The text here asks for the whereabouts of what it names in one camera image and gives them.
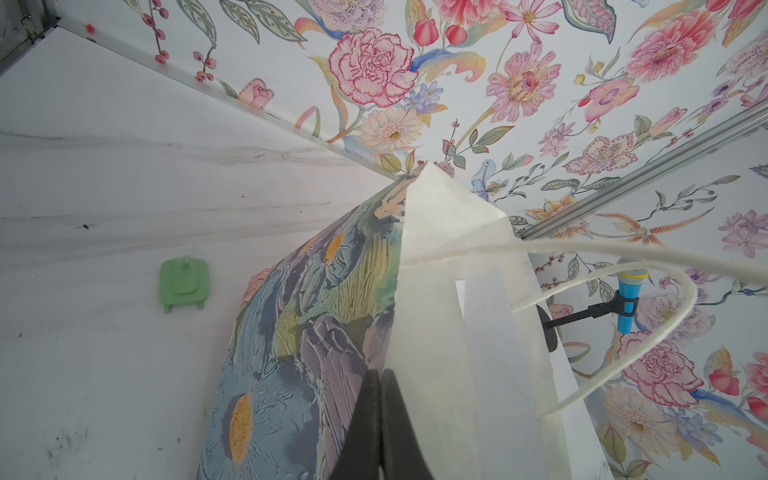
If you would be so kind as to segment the floral paper gift bag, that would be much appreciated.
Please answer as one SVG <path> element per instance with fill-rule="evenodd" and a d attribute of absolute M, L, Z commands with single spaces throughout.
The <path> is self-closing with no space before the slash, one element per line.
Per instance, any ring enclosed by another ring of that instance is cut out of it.
<path fill-rule="evenodd" d="M 638 316 L 557 329 L 646 268 Z M 368 370 L 395 373 L 434 479 L 763 479 L 767 362 L 691 354 L 726 326 L 701 271 L 767 292 L 765 267 L 685 248 L 518 239 L 419 167 L 255 276 L 234 322 L 201 479 L 330 479 Z"/>

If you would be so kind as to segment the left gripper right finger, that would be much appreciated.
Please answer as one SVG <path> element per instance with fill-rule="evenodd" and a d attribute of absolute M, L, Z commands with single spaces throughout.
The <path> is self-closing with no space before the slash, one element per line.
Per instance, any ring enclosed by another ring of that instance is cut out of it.
<path fill-rule="evenodd" d="M 387 480 L 433 480 L 423 458 L 395 373 L 381 377 L 381 461 Z"/>

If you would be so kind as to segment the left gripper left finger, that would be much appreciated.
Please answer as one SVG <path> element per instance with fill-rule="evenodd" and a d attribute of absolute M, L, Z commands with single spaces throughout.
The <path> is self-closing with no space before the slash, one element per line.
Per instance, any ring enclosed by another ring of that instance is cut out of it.
<path fill-rule="evenodd" d="M 381 460 L 381 382 L 377 370 L 364 376 L 331 480 L 376 480 Z"/>

